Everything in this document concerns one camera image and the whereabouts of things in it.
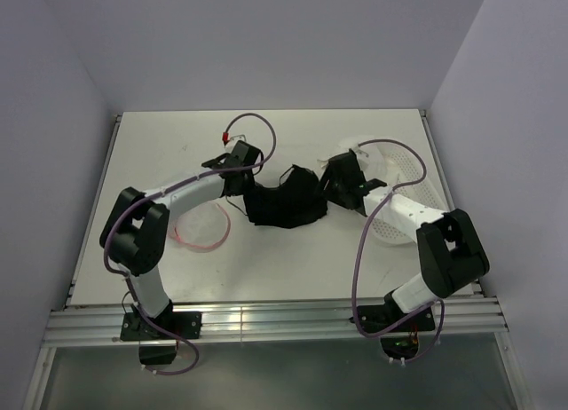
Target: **gray wall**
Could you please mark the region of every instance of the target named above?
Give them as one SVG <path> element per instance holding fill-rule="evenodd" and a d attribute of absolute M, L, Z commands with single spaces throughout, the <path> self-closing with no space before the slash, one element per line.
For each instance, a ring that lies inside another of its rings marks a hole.
<path fill-rule="evenodd" d="M 111 117 L 43 0 L 0 0 L 0 407 L 71 279 Z"/>
<path fill-rule="evenodd" d="M 46 0 L 117 110 L 428 107 L 483 0 Z"/>
<path fill-rule="evenodd" d="M 568 0 L 485 0 L 431 108 L 539 408 L 568 391 Z"/>

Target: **white table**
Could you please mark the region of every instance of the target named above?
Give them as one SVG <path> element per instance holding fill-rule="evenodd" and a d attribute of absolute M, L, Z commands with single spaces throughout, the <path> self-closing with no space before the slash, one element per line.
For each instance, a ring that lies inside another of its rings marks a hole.
<path fill-rule="evenodd" d="M 155 187 L 180 172 L 189 176 L 223 151 L 221 133 L 241 111 L 126 113 L 115 137 L 99 199 L 75 274 L 72 305 L 118 304 L 126 290 L 102 264 L 99 235 L 119 192 Z M 422 119 L 417 110 L 260 111 L 276 129 L 276 154 L 256 177 L 278 184 L 292 163 L 315 170 L 317 159 L 343 138 L 395 138 L 422 155 L 431 183 L 446 200 Z M 236 123 L 232 134 L 267 153 L 270 134 L 257 119 Z M 329 204 L 328 214 L 293 230 L 254 226 L 236 209 L 229 213 L 227 241 L 210 253 L 195 253 L 168 239 L 160 263 L 174 302 L 245 303 L 338 299 L 350 296 L 353 263 L 362 228 L 360 215 Z M 383 297 L 420 271 L 414 244 L 387 247 L 367 239 L 359 296 Z M 461 294 L 472 294 L 471 287 Z"/>

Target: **purple cable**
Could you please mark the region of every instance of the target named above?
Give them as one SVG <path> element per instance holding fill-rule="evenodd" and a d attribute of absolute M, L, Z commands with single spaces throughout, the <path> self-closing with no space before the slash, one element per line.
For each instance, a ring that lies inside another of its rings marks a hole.
<path fill-rule="evenodd" d="M 400 141 L 397 141 L 395 139 L 387 139 L 387 138 L 370 139 L 368 141 L 364 141 L 364 142 L 359 143 L 359 146 L 366 146 L 368 144 L 377 144 L 377 143 L 382 143 L 382 142 L 389 143 L 389 144 L 395 144 L 397 146 L 402 146 L 407 151 L 409 151 L 414 157 L 416 157 L 416 159 L 418 160 L 418 162 L 422 166 L 422 175 L 418 179 L 414 179 L 412 181 L 402 182 L 400 184 L 394 185 L 392 187 L 392 191 L 369 214 L 369 216 L 367 217 L 367 221 L 365 222 L 365 226 L 363 226 L 363 232 L 361 233 L 361 239 L 359 241 L 359 248 L 357 249 L 357 257 L 355 258 L 355 269 L 354 269 L 354 272 L 353 272 L 353 282 L 351 284 L 351 311 L 353 313 L 353 321 L 355 323 L 355 326 L 357 327 L 358 332 L 361 335 L 363 335 L 363 336 L 365 336 L 366 338 L 369 338 L 369 339 L 381 337 L 382 335 L 385 335 L 385 334 L 391 332 L 392 330 L 394 330 L 395 328 L 400 326 L 405 321 L 411 319 L 416 314 L 430 308 L 435 303 L 435 302 L 431 302 L 431 303 L 425 304 L 425 305 L 421 306 L 420 308 L 417 308 L 416 310 L 409 312 L 402 319 L 400 319 L 397 322 L 391 324 L 390 326 L 384 328 L 380 332 L 376 332 L 376 333 L 372 333 L 372 334 L 366 332 L 363 329 L 363 327 L 361 326 L 361 322 L 359 320 L 359 315 L 357 313 L 357 286 L 358 286 L 358 283 L 359 283 L 359 271 L 360 271 L 360 267 L 361 267 L 361 258 L 363 257 L 363 248 L 365 247 L 365 241 L 367 239 L 367 235 L 368 235 L 369 229 L 371 227 L 371 224 L 373 223 L 373 221 L 376 217 L 376 214 L 379 213 L 379 210 L 381 210 L 389 202 L 389 200 L 392 198 L 392 195 L 394 194 L 395 191 L 397 191 L 399 188 L 402 188 L 403 186 L 420 184 L 426 178 L 426 174 L 427 174 L 426 163 L 424 163 L 424 160 L 422 159 L 422 157 L 412 147 L 410 147 L 407 144 L 404 144 Z M 440 333 L 442 332 L 442 326 L 444 325 L 444 316 L 446 314 L 446 308 L 444 306 L 444 302 L 441 299 L 439 299 L 438 302 L 440 302 L 441 312 L 440 312 L 440 321 L 438 323 L 438 330 L 436 331 L 434 339 L 432 340 L 430 345 L 426 348 L 426 350 L 424 350 L 424 352 L 421 352 L 420 354 L 416 355 L 415 357 L 406 360 L 406 362 L 415 361 L 418 358 L 422 357 L 424 354 L 426 354 L 428 351 L 430 351 L 432 346 L 438 341 Z"/>
<path fill-rule="evenodd" d="M 113 268 L 110 265 L 110 258 L 109 258 L 110 243 L 112 242 L 114 235 L 116 234 L 116 232 L 118 231 L 118 229 L 122 225 L 122 222 L 124 222 L 124 220 L 126 218 L 128 218 L 134 210 L 136 210 L 136 208 L 139 208 L 143 204 L 148 203 L 149 201 L 152 201 L 152 200 L 154 200 L 158 197 L 162 197 L 163 195 L 173 193 L 174 191 L 178 190 L 182 186 L 189 185 L 192 182 L 195 182 L 202 177 L 209 177 L 211 175 L 219 175 L 221 173 L 226 173 L 226 172 L 241 172 L 243 170 L 252 170 L 252 169 L 259 168 L 259 167 L 263 166 L 266 162 L 268 162 L 272 158 L 272 156 L 274 155 L 274 152 L 276 151 L 276 132 L 274 131 L 274 128 L 270 124 L 270 122 L 268 122 L 268 120 L 266 120 L 262 115 L 257 114 L 257 113 L 239 114 L 234 119 L 231 120 L 229 125 L 226 127 L 225 132 L 228 132 L 232 128 L 232 126 L 237 121 L 242 119 L 243 117 L 256 117 L 257 119 L 263 121 L 264 124 L 266 124 L 266 126 L 268 127 L 268 129 L 270 130 L 270 132 L 272 134 L 272 149 L 270 150 L 270 153 L 268 153 L 268 155 L 263 160 L 261 160 L 260 162 L 258 162 L 256 164 L 253 164 L 251 166 L 244 166 L 244 167 L 239 167 L 239 168 L 227 168 L 227 169 L 220 169 L 220 170 L 208 170 L 208 171 L 203 172 L 203 173 L 196 175 L 194 177 L 189 177 L 187 179 L 179 181 L 176 184 L 166 188 L 162 192 L 147 195 L 144 198 L 137 201 L 136 203 L 134 203 L 132 206 L 128 207 L 118 217 L 118 219 L 114 223 L 113 227 L 111 228 L 110 232 L 108 233 L 108 236 L 106 237 L 105 247 L 104 247 L 104 251 L 103 251 L 103 264 L 104 264 L 107 271 L 109 271 L 113 274 L 120 274 L 125 278 L 128 290 L 132 294 L 132 299 L 134 300 L 134 302 L 138 303 L 138 311 L 139 311 L 140 315 L 142 316 L 142 318 L 144 319 L 144 321 L 150 327 L 154 328 L 158 332 L 160 332 L 164 335 L 167 335 L 167 336 L 171 337 L 172 339 L 175 339 L 177 341 L 185 343 L 187 346 L 189 346 L 193 350 L 193 352 L 195 352 L 195 359 L 193 360 L 192 364 L 190 364 L 189 366 L 182 368 L 180 370 L 168 372 L 168 371 L 164 371 L 164 370 L 154 370 L 152 368 L 145 367 L 146 370 L 148 370 L 152 373 L 155 373 L 157 375 L 171 376 L 171 375 L 181 375 L 183 373 L 189 372 L 192 368 L 194 368 L 197 365 L 197 362 L 199 361 L 199 350 L 197 349 L 195 344 L 191 343 L 187 339 L 185 339 L 185 338 L 183 338 L 179 335 L 176 335 L 175 333 L 170 332 L 170 331 L 166 330 L 165 328 L 162 328 L 162 327 L 156 325 L 155 323 L 153 323 L 150 320 L 150 317 L 148 316 L 148 314 L 146 314 L 146 312 L 144 311 L 144 309 L 142 308 L 142 305 L 140 304 L 140 302 L 138 300 L 138 296 L 136 295 L 136 291 L 134 290 L 134 287 L 132 286 L 132 282 L 130 281 L 130 275 L 127 272 L 124 272 L 124 271 L 121 271 L 121 270 L 116 270 L 115 268 Z"/>

